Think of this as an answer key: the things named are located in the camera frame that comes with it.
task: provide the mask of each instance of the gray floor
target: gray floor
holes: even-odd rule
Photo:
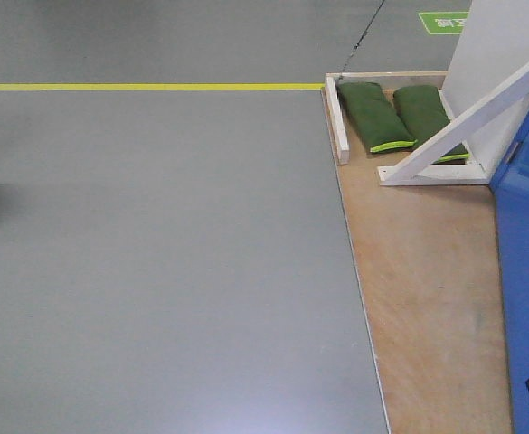
[[[385,432],[316,92],[0,119],[0,433]]]
[[[0,82],[321,81],[378,3],[0,2]],[[317,92],[0,92],[0,434],[385,431]]]
[[[340,71],[380,0],[0,1],[0,82],[293,82]],[[349,71],[445,70],[457,38],[387,0]]]

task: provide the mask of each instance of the green floor sign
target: green floor sign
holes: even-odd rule
[[[469,12],[419,12],[429,34],[461,34]]]

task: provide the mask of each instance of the green bag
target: green bag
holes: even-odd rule
[[[371,153],[411,148],[415,138],[407,131],[377,83],[343,83],[338,93],[354,129]]]
[[[413,149],[435,136],[450,122],[435,86],[407,86],[396,90],[392,97],[399,116],[417,139]],[[436,163],[464,162],[468,158],[469,152],[459,144]]]

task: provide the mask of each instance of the yellow floor line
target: yellow floor line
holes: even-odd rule
[[[0,83],[0,91],[41,90],[167,90],[167,91],[223,91],[223,90],[320,90],[324,83]]]

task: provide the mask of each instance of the wooden platform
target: wooden platform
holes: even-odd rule
[[[493,196],[381,187],[346,125],[338,167],[393,434],[511,433]]]

